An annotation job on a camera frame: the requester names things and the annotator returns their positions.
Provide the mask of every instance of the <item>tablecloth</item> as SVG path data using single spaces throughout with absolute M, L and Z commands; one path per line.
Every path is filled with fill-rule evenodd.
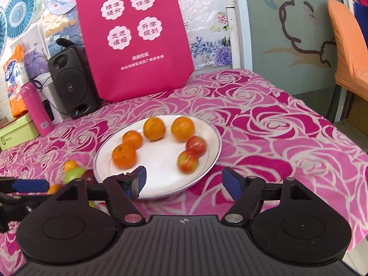
M 47 137 L 2 152 L 0 175 L 62 182 L 67 159 L 92 168 L 110 135 L 137 120 L 173 113 L 212 122 L 221 133 L 222 152 L 213 169 L 186 191 L 136 202 L 145 216 L 222 217 L 233 203 L 221 184 L 221 169 L 230 166 L 268 182 L 297 178 L 348 220 L 350 248 L 367 235 L 368 155 L 301 100 L 241 69 L 192 76 L 182 89 L 106 104 L 89 116 L 67 120 Z M 4 275 L 25 263 L 16 229 L 17 223 L 11 223 L 10 231 L 0 235 Z

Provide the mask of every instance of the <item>barcode sticker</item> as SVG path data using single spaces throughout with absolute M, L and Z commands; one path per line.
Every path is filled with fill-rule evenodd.
M 47 121 L 44 121 L 41 123 L 41 129 L 46 129 L 49 126 L 49 123 Z

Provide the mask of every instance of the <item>green box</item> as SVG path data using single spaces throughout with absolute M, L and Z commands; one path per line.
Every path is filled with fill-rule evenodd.
M 36 129 L 29 113 L 0 129 L 0 147 L 10 147 L 35 139 L 40 133 Z

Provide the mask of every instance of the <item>speaker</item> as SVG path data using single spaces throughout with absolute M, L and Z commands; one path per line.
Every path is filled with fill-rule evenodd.
M 101 107 L 83 47 L 70 45 L 48 61 L 51 77 L 65 109 L 73 119 Z

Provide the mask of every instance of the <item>white plate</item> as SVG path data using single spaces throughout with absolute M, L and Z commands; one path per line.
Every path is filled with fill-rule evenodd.
M 185 150 L 185 143 L 178 143 L 171 134 L 172 122 L 180 117 L 189 117 L 195 125 L 195 134 L 207 143 L 206 153 L 199 158 L 199 165 L 192 174 L 184 174 L 176 166 L 178 155 Z M 166 126 L 163 139 L 149 142 L 144 135 L 143 144 L 137 150 L 137 164 L 129 170 L 117 168 L 111 160 L 113 149 L 121 144 L 121 137 L 130 130 L 143 133 L 143 124 L 147 119 L 132 123 L 112 135 L 99 149 L 93 161 L 93 172 L 97 182 L 103 182 L 109 176 L 133 171 L 138 166 L 147 170 L 147 182 L 139 199 L 162 198 L 179 193 L 198 182 L 213 167 L 220 156 L 222 143 L 218 130 L 210 122 L 189 115 L 160 115 Z

